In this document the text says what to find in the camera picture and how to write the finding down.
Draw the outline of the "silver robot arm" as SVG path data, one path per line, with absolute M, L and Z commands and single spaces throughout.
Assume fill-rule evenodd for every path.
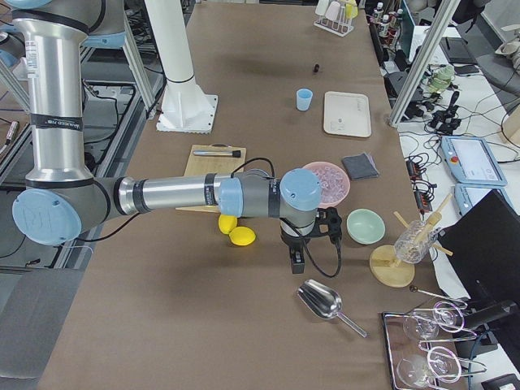
M 57 245 L 119 216 L 187 206 L 216 206 L 236 217 L 279 219 L 292 272 L 310 260 L 308 242 L 342 238 L 336 209 L 323 209 L 321 184 L 297 168 L 281 178 L 253 171 L 155 180 L 97 178 L 85 165 L 80 48 L 119 48 L 126 41 L 121 1 L 14 1 L 24 36 L 33 169 L 12 217 L 30 240 Z

